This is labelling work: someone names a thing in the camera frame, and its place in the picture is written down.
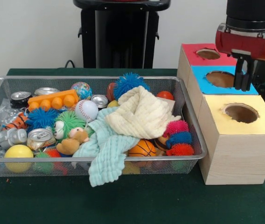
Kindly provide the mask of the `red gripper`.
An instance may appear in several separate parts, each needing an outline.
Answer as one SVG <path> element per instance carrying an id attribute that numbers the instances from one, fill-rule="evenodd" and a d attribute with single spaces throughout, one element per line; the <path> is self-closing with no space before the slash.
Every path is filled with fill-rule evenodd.
<path id="1" fill-rule="evenodd" d="M 245 55 L 254 60 L 265 61 L 265 32 L 244 32 L 230 29 L 221 23 L 216 32 L 215 44 L 217 50 L 227 55 Z M 244 58 L 237 59 L 235 67 L 234 87 L 236 90 L 249 91 L 254 72 L 254 61 L 247 58 L 246 73 L 242 67 Z"/>

